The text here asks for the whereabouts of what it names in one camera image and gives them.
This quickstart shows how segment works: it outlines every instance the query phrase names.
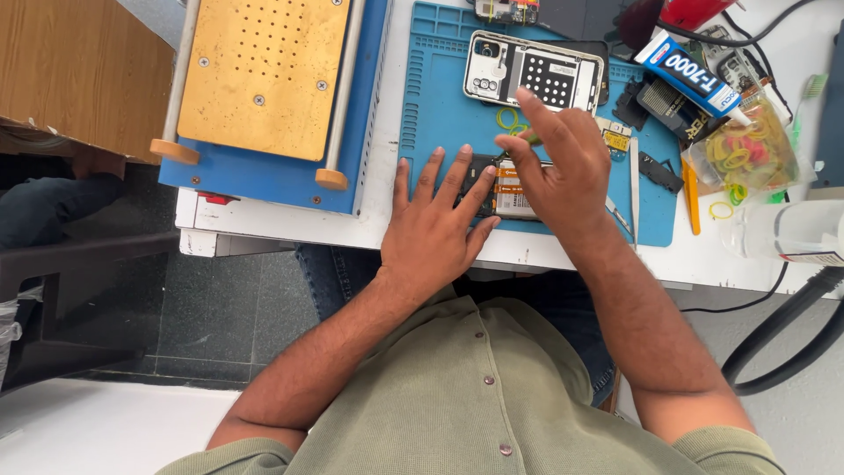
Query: jeans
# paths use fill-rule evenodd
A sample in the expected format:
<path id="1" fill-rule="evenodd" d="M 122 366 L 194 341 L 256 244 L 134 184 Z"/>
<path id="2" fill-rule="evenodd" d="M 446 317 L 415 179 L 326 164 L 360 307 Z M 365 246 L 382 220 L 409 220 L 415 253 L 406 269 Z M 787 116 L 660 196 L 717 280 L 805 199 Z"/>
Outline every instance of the jeans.
<path id="1" fill-rule="evenodd" d="M 123 181 L 110 173 L 27 179 L 0 196 L 0 251 L 60 243 L 64 223 L 93 215 L 123 189 Z"/>
<path id="2" fill-rule="evenodd" d="M 375 278 L 381 253 L 370 249 L 296 244 L 296 258 L 311 289 L 316 314 L 324 321 Z M 592 296 L 577 272 L 552 270 L 536 276 L 475 282 L 454 281 L 458 296 L 475 303 L 496 297 L 516 298 L 545 317 L 580 355 L 592 381 L 592 406 L 613 391 L 614 363 L 603 342 Z"/>

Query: blue silicone repair mat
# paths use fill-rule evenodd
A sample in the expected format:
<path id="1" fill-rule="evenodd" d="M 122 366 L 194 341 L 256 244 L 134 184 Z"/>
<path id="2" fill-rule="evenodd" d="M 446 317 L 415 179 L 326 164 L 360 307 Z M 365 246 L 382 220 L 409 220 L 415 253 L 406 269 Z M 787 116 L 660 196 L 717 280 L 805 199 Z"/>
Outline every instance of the blue silicone repair mat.
<path id="1" fill-rule="evenodd" d="M 486 106 L 481 101 L 463 94 L 463 74 L 468 57 L 469 37 L 476 30 L 488 29 L 529 40 L 559 40 L 560 37 L 539 28 L 503 27 L 481 24 L 471 10 L 434 3 L 416 2 L 410 27 L 408 74 L 404 92 L 402 134 L 398 156 L 408 159 L 411 165 L 411 183 L 416 184 L 419 173 L 434 148 L 446 149 L 446 163 L 440 170 L 438 182 L 457 149 L 471 144 L 475 153 L 498 155 L 501 150 L 493 143 L 497 134 L 505 132 L 495 121 L 500 106 Z M 644 68 L 609 60 L 609 101 L 598 108 L 598 115 L 614 122 L 615 102 L 630 77 L 641 80 Z M 519 123 L 528 123 L 519 114 Z M 649 118 L 639 132 L 639 150 L 657 161 L 671 161 L 676 172 L 680 170 L 677 137 L 655 118 Z M 537 148 L 543 160 L 548 160 L 544 150 Z M 625 219 L 632 223 L 630 208 L 630 154 L 624 161 L 613 161 L 609 177 L 609 197 L 613 199 Z M 677 196 L 640 175 L 639 243 L 665 247 L 671 244 L 674 234 L 674 214 Z M 504 220 L 499 229 L 550 234 L 538 221 Z"/>

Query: phone camera module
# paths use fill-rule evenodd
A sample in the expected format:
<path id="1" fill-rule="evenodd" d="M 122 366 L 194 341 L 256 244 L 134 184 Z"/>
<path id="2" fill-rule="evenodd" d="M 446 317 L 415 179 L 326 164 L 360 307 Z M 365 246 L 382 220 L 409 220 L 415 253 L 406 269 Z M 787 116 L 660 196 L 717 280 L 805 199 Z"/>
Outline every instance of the phone camera module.
<path id="1" fill-rule="evenodd" d="M 481 56 L 498 57 L 501 53 L 501 46 L 492 41 L 477 40 L 475 42 L 474 52 Z"/>

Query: white container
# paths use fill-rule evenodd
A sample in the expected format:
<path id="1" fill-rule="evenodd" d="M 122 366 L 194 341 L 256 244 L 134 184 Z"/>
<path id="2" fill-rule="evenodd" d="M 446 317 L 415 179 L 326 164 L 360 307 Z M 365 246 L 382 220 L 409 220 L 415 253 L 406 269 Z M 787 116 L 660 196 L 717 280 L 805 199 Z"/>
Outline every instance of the white container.
<path id="1" fill-rule="evenodd" d="M 844 266 L 844 199 L 742 206 L 721 238 L 742 257 Z"/>

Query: olive green button-up shirt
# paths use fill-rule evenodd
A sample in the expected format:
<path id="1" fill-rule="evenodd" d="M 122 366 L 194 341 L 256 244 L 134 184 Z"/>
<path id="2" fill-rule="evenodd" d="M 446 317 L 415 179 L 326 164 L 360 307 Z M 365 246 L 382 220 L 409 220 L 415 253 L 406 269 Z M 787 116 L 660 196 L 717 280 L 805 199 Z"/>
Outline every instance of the olive green button-up shirt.
<path id="1" fill-rule="evenodd" d="M 475 305 L 448 287 L 372 354 L 299 451 L 247 439 L 186 456 L 160 475 L 780 475 L 742 429 L 668 445 L 589 406 L 586 367 L 525 303 Z"/>

